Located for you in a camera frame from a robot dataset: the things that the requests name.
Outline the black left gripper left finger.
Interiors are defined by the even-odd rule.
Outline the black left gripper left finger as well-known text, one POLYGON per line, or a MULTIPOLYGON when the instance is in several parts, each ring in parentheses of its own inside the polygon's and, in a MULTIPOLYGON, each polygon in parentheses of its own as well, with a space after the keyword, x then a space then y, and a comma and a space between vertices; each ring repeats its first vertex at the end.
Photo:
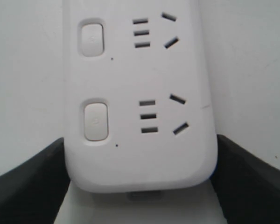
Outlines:
POLYGON ((0 175, 0 224, 52 224, 68 191, 64 140, 59 138, 0 175))

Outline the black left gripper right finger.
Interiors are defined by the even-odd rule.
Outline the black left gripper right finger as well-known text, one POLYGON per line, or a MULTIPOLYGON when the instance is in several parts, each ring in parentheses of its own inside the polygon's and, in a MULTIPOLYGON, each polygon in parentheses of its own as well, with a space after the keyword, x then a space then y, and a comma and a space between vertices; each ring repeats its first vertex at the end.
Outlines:
POLYGON ((224 135, 210 181, 229 224, 280 224, 280 170, 224 135))

